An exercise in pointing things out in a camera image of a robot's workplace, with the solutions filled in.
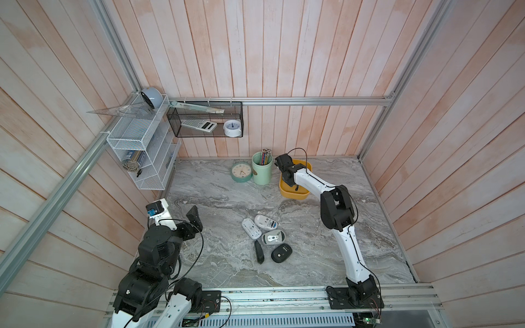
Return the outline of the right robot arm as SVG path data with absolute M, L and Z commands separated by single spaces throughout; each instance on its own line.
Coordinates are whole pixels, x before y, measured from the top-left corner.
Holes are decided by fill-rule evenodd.
M 360 251 L 355 234 L 358 209 L 344 185 L 334 185 L 314 175 L 305 165 L 295 164 L 288 154 L 276 157 L 275 164 L 281 171 L 282 181 L 290 187 L 303 187 L 320 201 L 320 217 L 324 226 L 331 230 L 343 256 L 348 289 L 331 298 L 342 308 L 384 307 L 381 286 L 375 274 L 369 270 Z

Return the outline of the grey white mouse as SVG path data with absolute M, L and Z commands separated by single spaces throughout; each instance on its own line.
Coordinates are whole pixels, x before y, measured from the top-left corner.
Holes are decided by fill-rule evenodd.
M 265 245 L 280 245 L 285 242 L 286 234 L 282 230 L 275 229 L 262 235 L 262 240 Z

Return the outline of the yellow storage box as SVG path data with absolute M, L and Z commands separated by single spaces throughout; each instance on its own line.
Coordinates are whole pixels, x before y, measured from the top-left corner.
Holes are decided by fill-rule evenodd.
M 313 168 L 312 165 L 310 163 L 306 162 L 306 161 L 293 159 L 293 162 L 294 162 L 294 164 L 298 164 L 298 163 L 304 164 L 309 170 L 312 170 L 312 168 Z M 306 188 L 301 187 L 299 185 L 295 185 L 293 187 L 288 186 L 282 180 L 282 175 L 280 175 L 279 187 L 280 187 L 281 195 L 283 197 L 285 197 L 285 198 L 288 198 L 288 199 L 304 200 L 310 194 L 310 192 Z

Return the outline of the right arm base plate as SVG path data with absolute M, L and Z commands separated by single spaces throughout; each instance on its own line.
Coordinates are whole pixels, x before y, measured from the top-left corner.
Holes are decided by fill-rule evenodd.
M 329 306 L 332 310 L 354 310 L 371 309 L 382 310 L 384 301 L 378 290 L 365 300 L 351 300 L 348 288 L 335 288 L 327 286 L 325 292 L 328 295 Z

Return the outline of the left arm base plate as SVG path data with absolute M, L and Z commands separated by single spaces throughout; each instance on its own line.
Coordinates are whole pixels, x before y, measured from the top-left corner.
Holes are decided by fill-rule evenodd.
M 220 311 L 221 291 L 197 291 L 190 299 L 190 313 L 213 314 Z

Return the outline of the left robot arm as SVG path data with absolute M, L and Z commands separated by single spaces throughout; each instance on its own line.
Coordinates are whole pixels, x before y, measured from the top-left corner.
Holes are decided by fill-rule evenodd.
M 171 286 L 173 292 L 156 327 L 177 327 L 202 301 L 202 284 L 183 276 L 170 282 L 183 242 L 202 234 L 198 207 L 191 207 L 186 221 L 173 218 L 164 199 L 147 205 L 146 212 L 154 225 L 147 229 L 138 257 L 118 286 L 112 327 L 145 327 Z

